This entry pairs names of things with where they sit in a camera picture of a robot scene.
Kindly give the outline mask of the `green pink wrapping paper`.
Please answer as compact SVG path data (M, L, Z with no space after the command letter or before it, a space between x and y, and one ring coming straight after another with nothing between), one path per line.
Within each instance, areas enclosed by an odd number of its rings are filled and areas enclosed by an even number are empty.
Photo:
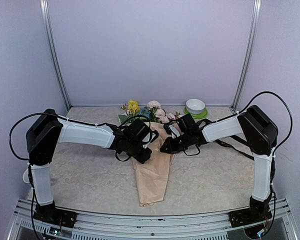
M174 154L160 152L161 146L168 137L164 125L152 122L151 129L156 130L159 136L148 146L152 151L150 159L144 164L132 159L138 200L141 207L149 207L164 200L170 166L175 158Z

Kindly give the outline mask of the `yellow fake flower stem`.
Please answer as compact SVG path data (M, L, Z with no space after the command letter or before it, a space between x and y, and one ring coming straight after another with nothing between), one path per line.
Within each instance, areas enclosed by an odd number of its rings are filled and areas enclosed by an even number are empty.
M123 114L118 115L121 125L131 123L136 118L135 116L140 112L139 103L134 99L130 99L127 103L124 103L120 109L124 111Z

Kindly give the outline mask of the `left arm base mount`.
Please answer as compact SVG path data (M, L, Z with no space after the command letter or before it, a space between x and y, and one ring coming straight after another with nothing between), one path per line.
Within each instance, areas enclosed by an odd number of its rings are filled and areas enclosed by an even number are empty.
M43 223L56 225L61 228L66 227L73 229L76 223L77 215L78 214L74 211L54 208L52 210L50 209L45 211L36 210L33 214L33 218Z

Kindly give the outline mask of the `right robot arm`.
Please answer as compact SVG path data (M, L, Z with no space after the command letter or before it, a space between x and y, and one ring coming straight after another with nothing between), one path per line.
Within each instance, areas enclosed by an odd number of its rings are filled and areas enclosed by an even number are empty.
M185 152L190 146L199 148L227 137L249 147L254 160L251 201L256 203L247 208L245 216L250 222L258 221L266 212L262 203L271 195L272 160L277 145L278 127L257 105L221 120L203 119L202 122L205 124L196 122L188 113L176 121L178 128L166 123L164 128L171 136L165 139L160 152Z

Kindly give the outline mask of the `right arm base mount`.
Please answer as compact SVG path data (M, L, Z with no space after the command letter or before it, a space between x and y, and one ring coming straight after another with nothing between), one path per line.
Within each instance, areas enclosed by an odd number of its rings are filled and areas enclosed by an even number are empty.
M269 206L266 206L265 208L253 206L234 210L230 211L228 216L232 228L262 222L273 217Z

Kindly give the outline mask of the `blue fake flower stem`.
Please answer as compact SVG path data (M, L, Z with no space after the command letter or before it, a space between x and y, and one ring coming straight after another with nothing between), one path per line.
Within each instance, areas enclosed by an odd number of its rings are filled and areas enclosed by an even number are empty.
M151 111L145 106L140 109L138 115L143 120L150 120L151 119Z

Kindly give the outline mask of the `pink rose stem bunch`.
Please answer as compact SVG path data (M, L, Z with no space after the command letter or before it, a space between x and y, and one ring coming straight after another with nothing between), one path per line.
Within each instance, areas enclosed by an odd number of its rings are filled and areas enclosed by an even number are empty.
M156 117L159 123L166 124L172 120L177 120L181 118L183 115L180 114L179 112L168 113L164 109L158 108L155 111L154 116Z

